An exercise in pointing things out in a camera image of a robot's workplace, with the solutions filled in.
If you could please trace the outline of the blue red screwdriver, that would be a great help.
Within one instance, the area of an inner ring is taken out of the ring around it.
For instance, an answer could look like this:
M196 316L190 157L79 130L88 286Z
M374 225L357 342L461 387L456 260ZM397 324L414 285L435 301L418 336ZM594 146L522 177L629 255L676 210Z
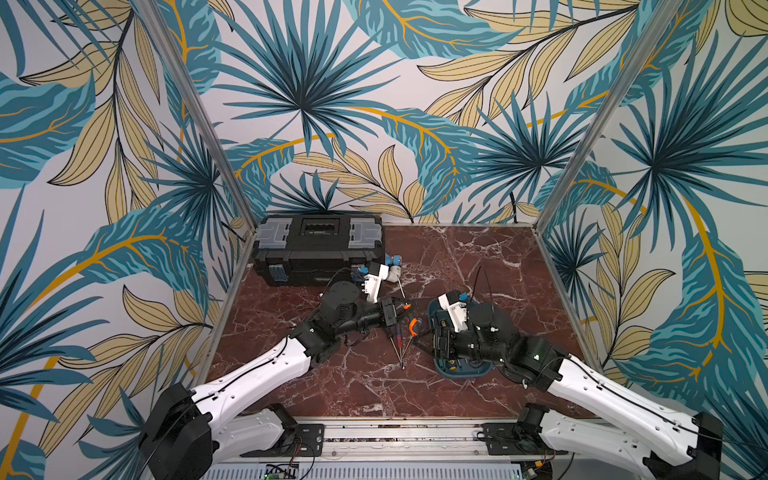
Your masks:
M405 368L404 361L404 345L401 327L399 325L392 327L392 345L395 350L396 356L401 369Z

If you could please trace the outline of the orange black small screwdriver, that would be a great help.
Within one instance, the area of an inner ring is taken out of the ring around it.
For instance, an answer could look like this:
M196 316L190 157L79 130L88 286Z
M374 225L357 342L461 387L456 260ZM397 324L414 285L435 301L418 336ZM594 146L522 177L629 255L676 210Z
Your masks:
M420 318L413 318L409 323L408 329L412 337L418 337L424 331L422 320Z

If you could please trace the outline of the grey clear screwdriver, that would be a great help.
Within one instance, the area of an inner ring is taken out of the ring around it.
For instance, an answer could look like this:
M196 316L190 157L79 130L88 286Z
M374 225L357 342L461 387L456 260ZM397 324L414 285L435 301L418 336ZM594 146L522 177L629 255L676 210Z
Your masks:
M402 348L402 351L401 351L401 360L402 360L403 362L405 361L405 358L406 358L407 352L408 352L408 350L409 350L410 346L411 346L411 345L412 345L412 343L413 343L413 339L414 339L414 337L410 337L408 340L404 340L404 341L403 341L404 343L403 343L403 348Z

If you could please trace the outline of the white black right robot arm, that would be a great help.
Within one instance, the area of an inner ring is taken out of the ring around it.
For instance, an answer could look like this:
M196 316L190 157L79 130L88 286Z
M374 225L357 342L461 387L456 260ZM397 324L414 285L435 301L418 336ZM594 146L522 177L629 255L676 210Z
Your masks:
M484 430L492 447L582 454L643 479L717 479L724 427L715 416L690 415L631 391L550 343L522 334L490 302L449 292L430 302L429 352L437 367L464 362L497 369L507 380L579 405L599 423L529 404L508 434Z

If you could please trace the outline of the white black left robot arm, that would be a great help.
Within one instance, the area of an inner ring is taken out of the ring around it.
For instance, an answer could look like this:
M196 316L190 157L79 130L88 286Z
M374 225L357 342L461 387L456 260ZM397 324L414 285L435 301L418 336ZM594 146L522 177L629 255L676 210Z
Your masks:
M410 309L406 300L368 301L350 281L329 287L318 306L272 349L211 382L162 392L140 436L143 469L156 479L200 479L216 462L249 450L273 448L294 424L278 406L236 417L281 385L327 361L345 335L398 324Z

